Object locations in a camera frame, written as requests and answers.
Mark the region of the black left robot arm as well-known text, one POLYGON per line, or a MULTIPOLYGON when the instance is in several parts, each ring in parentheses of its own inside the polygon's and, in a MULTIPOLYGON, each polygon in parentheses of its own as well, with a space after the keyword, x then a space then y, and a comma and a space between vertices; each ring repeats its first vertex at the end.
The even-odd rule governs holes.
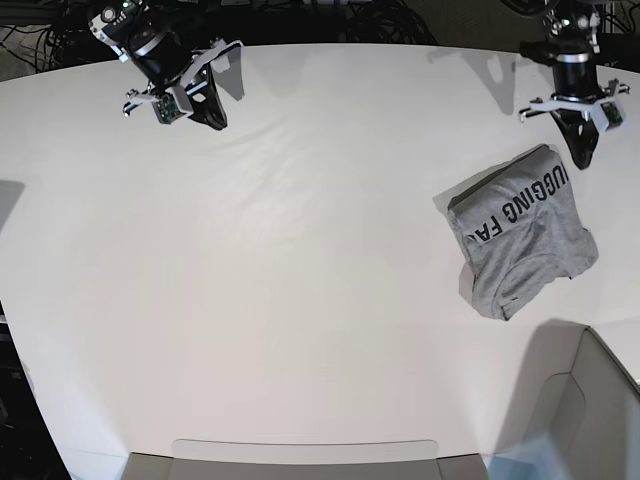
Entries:
POLYGON ((538 12, 546 39, 521 42, 522 57, 552 70, 554 91, 519 111, 521 120, 550 114, 560 129, 571 158, 581 170, 592 161, 608 121, 601 110, 607 94, 597 79, 594 56, 599 52, 597 9, 581 1, 550 1, 538 12))

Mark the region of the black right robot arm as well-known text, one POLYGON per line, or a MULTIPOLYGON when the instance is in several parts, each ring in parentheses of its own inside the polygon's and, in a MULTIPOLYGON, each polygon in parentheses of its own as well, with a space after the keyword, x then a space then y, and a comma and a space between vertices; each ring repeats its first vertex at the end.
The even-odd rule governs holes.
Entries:
POLYGON ((124 116, 148 105, 163 125, 189 119, 217 131, 227 127, 214 74, 230 67, 227 54, 240 42, 216 38, 206 50, 192 47, 166 9, 149 1, 98 1, 89 10, 88 29, 147 80, 144 90, 126 93, 124 116))

